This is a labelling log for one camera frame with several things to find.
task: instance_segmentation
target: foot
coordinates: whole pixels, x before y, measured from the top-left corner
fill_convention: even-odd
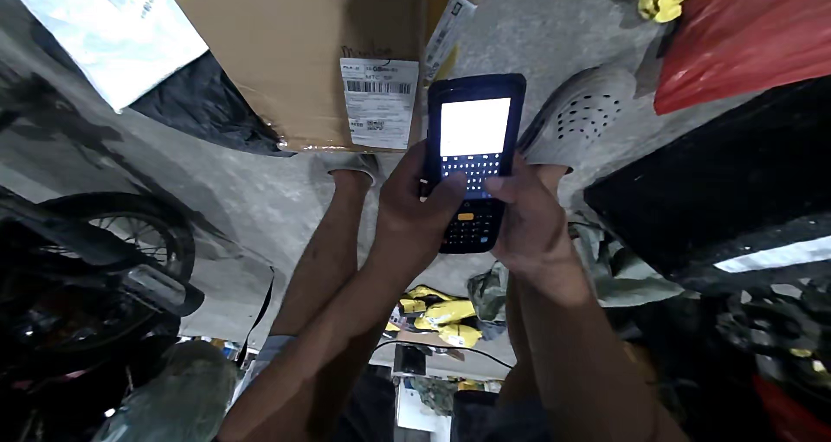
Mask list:
[[[379,179],[380,170],[375,155],[366,153],[321,153],[318,158],[323,163],[326,172],[338,178],[345,174],[336,174],[341,171],[363,172],[370,179],[370,186],[374,186]]]
[[[605,65],[586,69],[554,91],[518,148],[528,164],[577,168],[586,150],[631,106],[634,94],[635,77],[626,70]]]

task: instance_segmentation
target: handheld barcode scanner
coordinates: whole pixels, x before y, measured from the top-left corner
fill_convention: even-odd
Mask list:
[[[429,187],[462,171],[464,201],[444,232],[439,252],[487,252],[496,243],[505,204],[484,189],[484,180],[509,176],[525,100],[521,74],[441,80],[428,92],[425,175]]]

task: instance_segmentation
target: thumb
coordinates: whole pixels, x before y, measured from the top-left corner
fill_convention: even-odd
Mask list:
[[[447,212],[452,216],[464,200],[465,182],[464,174],[455,172],[433,189],[425,204],[431,211]]]
[[[520,186],[521,184],[516,176],[488,177],[484,180],[485,190],[505,203],[517,202]]]

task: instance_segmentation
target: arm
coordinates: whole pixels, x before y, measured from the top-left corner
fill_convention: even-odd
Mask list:
[[[566,217],[521,158],[489,181],[509,203],[493,250],[519,280],[540,398],[556,440],[686,440],[629,362],[589,288]]]
[[[424,145],[401,160],[380,193],[367,262],[246,389],[217,439],[320,440],[335,426],[401,293],[430,265],[464,196],[448,178],[424,203],[418,184]]]

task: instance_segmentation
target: label sticker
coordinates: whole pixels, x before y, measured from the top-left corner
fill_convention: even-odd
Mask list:
[[[416,61],[341,59],[352,143],[396,150],[407,148],[418,72]]]
[[[433,81],[439,73],[441,65],[447,60],[447,56],[451,55],[453,46],[459,42],[459,37],[473,19],[474,13],[476,5],[468,0],[448,1],[425,50],[427,80]]]

